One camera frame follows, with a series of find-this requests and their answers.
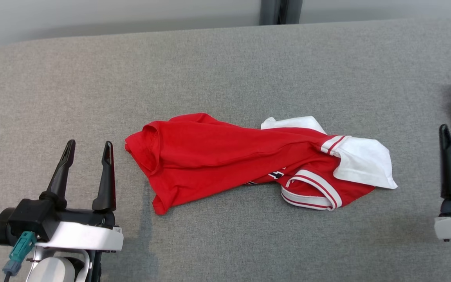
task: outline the red and white stripe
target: red and white stripe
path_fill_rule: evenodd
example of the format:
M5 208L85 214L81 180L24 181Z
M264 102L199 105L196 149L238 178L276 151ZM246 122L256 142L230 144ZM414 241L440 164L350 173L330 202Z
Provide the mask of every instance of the red and white stripe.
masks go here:
M318 189L325 197L298 195L288 191L290 184L295 180L310 184ZM335 188L321 176L307 170L299 170L294 177L290 178L286 183L286 186L281 188L281 196L285 201L294 206L315 210L332 211L342 206L342 199Z
M337 150L340 144L342 144L343 141L345 141L345 139L347 138L349 138L349 136L337 135L332 137L331 139L328 139L321 145L321 152L333 155L335 153L335 150Z

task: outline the red shirt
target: red shirt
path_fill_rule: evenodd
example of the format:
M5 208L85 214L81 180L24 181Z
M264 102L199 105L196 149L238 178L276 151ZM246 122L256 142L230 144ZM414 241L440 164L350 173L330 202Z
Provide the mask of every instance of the red shirt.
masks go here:
M307 128L245 128L188 114L145 125L127 137L125 149L156 193L157 214L248 182L269 181L281 183L291 204L333 210L373 190L333 177L340 159L322 152L322 145L335 146L343 138Z

